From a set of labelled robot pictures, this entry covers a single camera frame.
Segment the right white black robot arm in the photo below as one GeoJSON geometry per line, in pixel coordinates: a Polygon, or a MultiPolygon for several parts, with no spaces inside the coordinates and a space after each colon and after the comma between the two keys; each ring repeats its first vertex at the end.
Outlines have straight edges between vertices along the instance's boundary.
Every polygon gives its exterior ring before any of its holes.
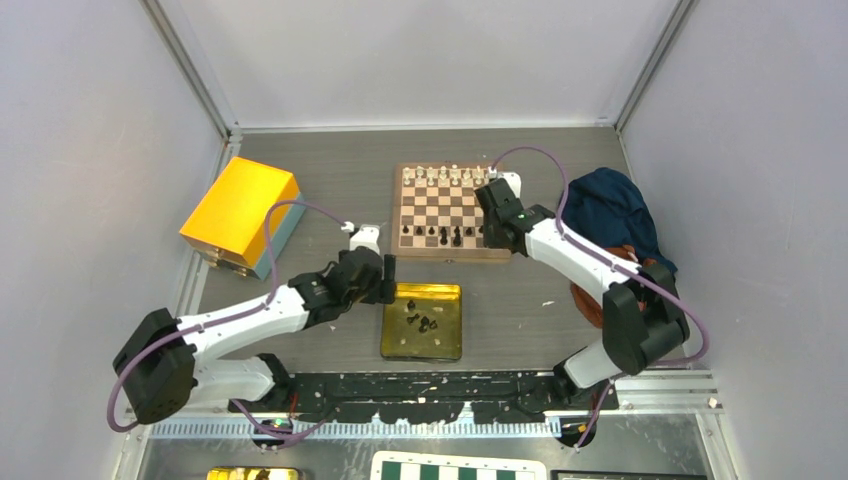
{"type": "Polygon", "coordinates": [[[524,206],[509,182],[496,178],[476,189],[484,244],[507,249],[564,275],[595,301],[601,337],[557,364],[555,396],[567,410],[582,409],[594,386],[619,374],[636,375],[681,346],[690,328],[671,272],[613,255],[567,228],[554,212],[524,206]]]}

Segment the gold metal tray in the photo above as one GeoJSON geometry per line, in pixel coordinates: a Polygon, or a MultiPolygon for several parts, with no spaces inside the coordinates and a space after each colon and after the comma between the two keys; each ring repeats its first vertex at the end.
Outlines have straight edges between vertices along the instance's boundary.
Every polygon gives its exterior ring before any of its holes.
{"type": "Polygon", "coordinates": [[[463,355],[462,290],[457,284],[405,283],[384,306],[380,354],[393,361],[456,362],[463,355]]]}

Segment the wooden chess board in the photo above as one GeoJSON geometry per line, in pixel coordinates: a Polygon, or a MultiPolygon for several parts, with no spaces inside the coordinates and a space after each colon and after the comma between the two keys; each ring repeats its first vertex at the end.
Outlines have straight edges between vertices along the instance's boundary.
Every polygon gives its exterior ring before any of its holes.
{"type": "Polygon", "coordinates": [[[394,200],[392,216],[392,234],[390,242],[391,253],[399,258],[414,260],[434,260],[448,262],[506,262],[511,253],[505,249],[489,249],[483,244],[483,236],[477,229],[483,224],[483,212],[477,203],[474,190],[489,183],[487,176],[488,165],[477,163],[450,164],[444,162],[405,163],[395,167],[394,200]],[[447,183],[440,185],[438,171],[441,166],[447,168],[447,183]],[[409,168],[414,172],[410,185],[404,185],[402,170],[409,168]],[[415,170],[422,168],[425,173],[423,185],[415,185],[415,170]],[[436,170],[435,185],[428,186],[426,171],[436,170]],[[460,183],[451,184],[450,170],[460,170],[460,183]],[[465,169],[471,170],[473,184],[464,186],[462,174],[465,169]],[[409,233],[403,234],[402,228],[409,227],[409,233]],[[416,235],[416,227],[422,227],[423,234],[416,235]],[[434,235],[428,235],[428,228],[435,229],[434,235]],[[460,227],[462,244],[452,245],[453,229],[460,227]],[[439,230],[446,227],[448,243],[439,243],[439,230]],[[465,229],[472,227],[474,234],[465,235],[465,229]]]}

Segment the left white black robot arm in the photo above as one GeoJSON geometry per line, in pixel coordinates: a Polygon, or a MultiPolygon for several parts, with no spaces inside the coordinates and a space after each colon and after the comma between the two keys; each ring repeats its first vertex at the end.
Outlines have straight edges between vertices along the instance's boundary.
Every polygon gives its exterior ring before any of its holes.
{"type": "Polygon", "coordinates": [[[357,303],[391,304],[396,258],[366,247],[343,250],[323,270],[295,276],[262,297],[206,314],[176,318],[168,309],[148,313],[113,361],[118,377],[107,421],[125,393],[135,421],[158,423],[187,405],[238,400],[269,413],[292,397],[288,374],[272,354],[230,360],[228,354],[269,337],[300,332],[337,320],[357,303]]]}

